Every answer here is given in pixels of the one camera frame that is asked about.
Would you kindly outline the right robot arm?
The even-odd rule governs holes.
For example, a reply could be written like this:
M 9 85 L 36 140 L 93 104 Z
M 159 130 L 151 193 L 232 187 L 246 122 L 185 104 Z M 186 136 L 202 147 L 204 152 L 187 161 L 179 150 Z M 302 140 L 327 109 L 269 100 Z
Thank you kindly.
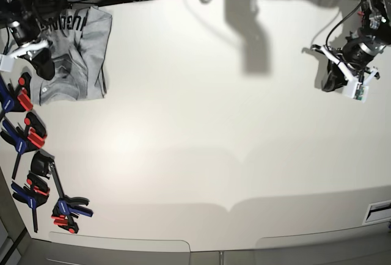
M 12 34 L 17 49 L 1 53 L 1 70 L 9 71 L 14 60 L 27 60 L 37 75 L 51 80 L 55 75 L 51 57 L 51 42 L 41 26 L 52 25 L 60 15 L 66 0 L 1 0 L 1 24 Z

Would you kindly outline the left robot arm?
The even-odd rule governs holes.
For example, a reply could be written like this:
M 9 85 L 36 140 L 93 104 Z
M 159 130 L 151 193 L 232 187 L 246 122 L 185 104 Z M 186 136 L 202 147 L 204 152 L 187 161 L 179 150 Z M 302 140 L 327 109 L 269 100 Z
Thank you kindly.
M 345 37 L 344 46 L 332 47 L 329 43 L 332 33 L 356 12 L 360 13 L 360 27 Z M 357 89 L 363 90 L 366 74 L 376 79 L 380 78 L 379 73 L 370 70 L 368 64 L 388 46 L 390 46 L 390 0 L 360 0 L 359 4 L 331 29 L 324 46 L 312 46 L 312 49 L 329 59 L 327 74 L 321 82 L 322 91 L 333 92 L 346 87 L 354 80 L 360 84 Z

